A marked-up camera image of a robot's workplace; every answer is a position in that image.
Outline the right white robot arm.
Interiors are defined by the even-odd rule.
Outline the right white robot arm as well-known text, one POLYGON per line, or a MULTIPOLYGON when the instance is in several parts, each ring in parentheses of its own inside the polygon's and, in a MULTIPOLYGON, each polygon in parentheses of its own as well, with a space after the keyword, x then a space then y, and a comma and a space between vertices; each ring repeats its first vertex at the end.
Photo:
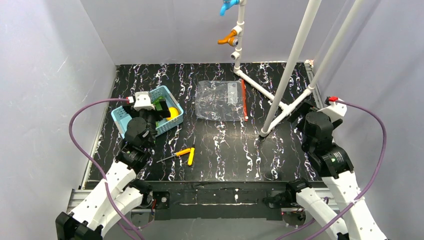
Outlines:
POLYGON ((343 123, 350 106, 335 96, 328 97, 326 107, 320 109, 305 100, 289 116, 290 122, 298 120, 296 127, 303 135, 301 148, 330 191, 338 211, 328 205, 329 197, 320 197, 304 178, 289 181, 283 192, 265 197, 263 203, 270 208, 289 204, 303 208, 320 225, 314 237, 326 233, 332 240, 384 240, 386 235, 365 200, 371 185, 359 187, 350 157, 334 142, 333 131, 343 123))

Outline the clear zip top bag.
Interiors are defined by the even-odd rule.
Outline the clear zip top bag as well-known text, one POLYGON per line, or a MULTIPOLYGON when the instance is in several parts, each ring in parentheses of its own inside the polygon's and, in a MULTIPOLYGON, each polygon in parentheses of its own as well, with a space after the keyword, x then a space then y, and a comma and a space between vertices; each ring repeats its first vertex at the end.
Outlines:
POLYGON ((246 121, 246 90, 242 79, 203 80, 196 87, 194 106, 198 119, 246 121))

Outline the yellow lemon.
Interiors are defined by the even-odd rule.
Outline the yellow lemon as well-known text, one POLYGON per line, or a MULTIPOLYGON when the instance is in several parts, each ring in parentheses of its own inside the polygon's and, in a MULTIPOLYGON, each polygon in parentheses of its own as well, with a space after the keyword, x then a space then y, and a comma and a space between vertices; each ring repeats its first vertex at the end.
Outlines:
POLYGON ((167 121, 171 121, 177 118, 180 114, 178 108, 176 107, 169 107, 168 110, 169 110, 170 116, 166 118, 167 121))

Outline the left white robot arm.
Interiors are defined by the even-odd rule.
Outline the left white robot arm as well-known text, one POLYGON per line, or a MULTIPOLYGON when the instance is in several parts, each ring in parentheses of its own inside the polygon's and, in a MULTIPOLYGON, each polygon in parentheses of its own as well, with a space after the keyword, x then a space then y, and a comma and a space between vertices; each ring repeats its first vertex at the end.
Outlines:
POLYGON ((159 123, 170 118, 167 101, 160 97, 130 96, 112 111, 122 143, 108 172, 100 169, 102 180, 69 213, 55 220, 59 240, 101 240, 126 213, 140 206, 151 193, 149 184, 137 179, 152 156, 156 137, 163 133, 159 123))

